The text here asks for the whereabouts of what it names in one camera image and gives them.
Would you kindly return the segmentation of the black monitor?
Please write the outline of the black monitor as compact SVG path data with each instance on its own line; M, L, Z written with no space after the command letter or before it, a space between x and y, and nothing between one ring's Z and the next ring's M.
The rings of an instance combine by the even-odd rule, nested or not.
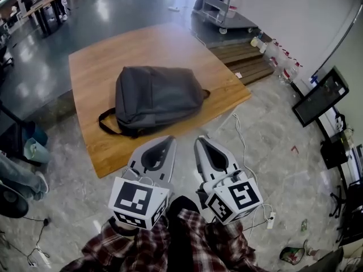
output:
M349 93L349 87L340 71L334 66L317 85L305 95L292 111L306 127L332 108Z

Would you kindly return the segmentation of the clear water jug red cap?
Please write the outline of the clear water jug red cap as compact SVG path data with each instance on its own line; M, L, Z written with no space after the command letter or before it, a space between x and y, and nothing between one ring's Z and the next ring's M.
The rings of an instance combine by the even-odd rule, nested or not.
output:
M282 71L289 60L290 53L285 49L277 50L275 54L269 59L270 64L275 72Z
M300 63L294 59L292 63L284 67L283 71L279 75L280 80L287 84L291 84L298 76L300 67Z
M278 56L278 52L280 50L280 44L276 39L273 39L267 46L267 49L265 51L265 55L268 59L274 57L276 58Z

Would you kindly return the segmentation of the long wooden work table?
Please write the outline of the long wooden work table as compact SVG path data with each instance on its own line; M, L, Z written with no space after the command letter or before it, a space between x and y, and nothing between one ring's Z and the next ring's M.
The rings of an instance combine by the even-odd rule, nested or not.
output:
M51 6L57 22L57 28L59 28L62 26L63 20L60 19L60 12L58 11L56 0L42 0L22 16L22 18L25 19L33 14L35 15L38 26L42 31L42 38L46 38L52 34L52 30L48 24L44 11L47 6Z

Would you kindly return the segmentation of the grey backpack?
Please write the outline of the grey backpack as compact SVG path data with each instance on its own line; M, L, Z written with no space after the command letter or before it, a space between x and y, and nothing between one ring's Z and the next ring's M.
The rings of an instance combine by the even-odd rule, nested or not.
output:
M209 96L190 69L124 67L116 81L115 106L99 116L99 127L133 139L154 134L198 114Z

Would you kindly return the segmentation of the light blue bin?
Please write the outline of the light blue bin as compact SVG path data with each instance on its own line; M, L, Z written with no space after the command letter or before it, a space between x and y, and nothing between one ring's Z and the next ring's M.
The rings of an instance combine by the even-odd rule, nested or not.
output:
M26 141L23 154L28 160L37 163L46 164L50 161L49 151L33 138Z

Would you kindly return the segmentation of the person's right forearm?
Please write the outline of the person's right forearm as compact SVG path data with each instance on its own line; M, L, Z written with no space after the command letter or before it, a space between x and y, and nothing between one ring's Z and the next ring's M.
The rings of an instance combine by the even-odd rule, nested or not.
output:
M209 223L205 236L214 254L232 272L258 272L255 250L248 246L243 225L236 221L227 225Z

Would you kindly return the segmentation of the black computer case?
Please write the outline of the black computer case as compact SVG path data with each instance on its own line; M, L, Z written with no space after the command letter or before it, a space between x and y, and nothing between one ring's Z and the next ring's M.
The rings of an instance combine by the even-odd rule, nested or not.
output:
M321 141L320 153L327 169L335 168L348 161L349 144L345 137L335 135Z

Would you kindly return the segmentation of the person's plaid shirt torso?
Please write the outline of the person's plaid shirt torso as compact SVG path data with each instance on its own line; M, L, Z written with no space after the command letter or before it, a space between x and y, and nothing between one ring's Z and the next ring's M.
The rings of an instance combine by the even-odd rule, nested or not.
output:
M194 211L182 209L167 225L159 220L151 230L136 236L133 272L228 272L209 246L205 221Z

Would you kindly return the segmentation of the grey platform cart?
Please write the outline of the grey platform cart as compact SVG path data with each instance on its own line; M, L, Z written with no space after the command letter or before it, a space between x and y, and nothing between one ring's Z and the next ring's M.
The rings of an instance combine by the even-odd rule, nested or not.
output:
M219 28L220 34L227 34L228 29L246 29L248 33L258 25L237 12L240 0L197 0L200 4L197 14L203 22L210 22Z

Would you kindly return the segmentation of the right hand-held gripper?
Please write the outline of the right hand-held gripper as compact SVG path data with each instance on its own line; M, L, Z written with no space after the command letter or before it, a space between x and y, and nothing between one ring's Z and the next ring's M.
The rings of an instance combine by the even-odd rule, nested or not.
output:
M197 190L201 207L209 208L218 222L230 224L263 204L256 181L239 169L235 157L224 146L198 137L194 153L197 171L207 181ZM232 173L213 179L213 172Z

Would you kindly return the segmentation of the black monitor stand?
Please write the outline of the black monitor stand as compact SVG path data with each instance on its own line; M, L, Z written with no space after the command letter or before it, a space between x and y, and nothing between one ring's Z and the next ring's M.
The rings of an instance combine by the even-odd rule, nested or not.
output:
M330 138L321 120L316 119L313 121L312 127L308 127L307 130L317 131L322 139L319 146L314 149L315 152L312 154L312 159L316 161L308 164L308 171L318 173L320 175L320 179L322 179L329 188L332 188L337 192L337 194L334 192L330 193L331 199L335 202L335 209L333 212L329 213L329 217L338 219L341 216L341 211L344 210L344 204L346 202L343 195L345 194L347 183L344 178L342 167L341 165L337 165L328 169L323 162L323 156L321 155L320 149L321 147L328 146Z

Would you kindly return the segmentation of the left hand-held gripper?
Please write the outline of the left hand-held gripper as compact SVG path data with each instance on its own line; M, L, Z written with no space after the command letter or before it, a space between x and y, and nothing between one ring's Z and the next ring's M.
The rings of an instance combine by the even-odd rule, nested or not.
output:
M176 139L163 136L134 150L123 177L115 178L108 207L121 223L151 229L164 213L174 186Z

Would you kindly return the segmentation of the black mesh waste basket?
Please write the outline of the black mesh waste basket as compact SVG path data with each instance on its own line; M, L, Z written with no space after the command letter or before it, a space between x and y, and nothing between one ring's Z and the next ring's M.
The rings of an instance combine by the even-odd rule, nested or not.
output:
M305 249L303 247L295 248L287 246L281 251L279 259L291 265L297 265L303 259L304 255Z

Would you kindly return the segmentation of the wooden slatted pallet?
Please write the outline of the wooden slatted pallet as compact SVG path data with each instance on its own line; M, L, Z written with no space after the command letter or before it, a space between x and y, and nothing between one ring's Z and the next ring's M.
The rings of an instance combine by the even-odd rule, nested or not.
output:
M253 84L269 77L274 69L263 58L257 47L247 42L215 46L209 50L227 66L232 73L240 73L239 80L245 85Z

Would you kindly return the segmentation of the black round stool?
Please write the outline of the black round stool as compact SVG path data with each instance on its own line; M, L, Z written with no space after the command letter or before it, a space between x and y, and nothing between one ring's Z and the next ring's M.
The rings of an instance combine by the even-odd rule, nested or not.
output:
M22 218L28 213L27 200L16 190L0 182L0 215L8 218Z

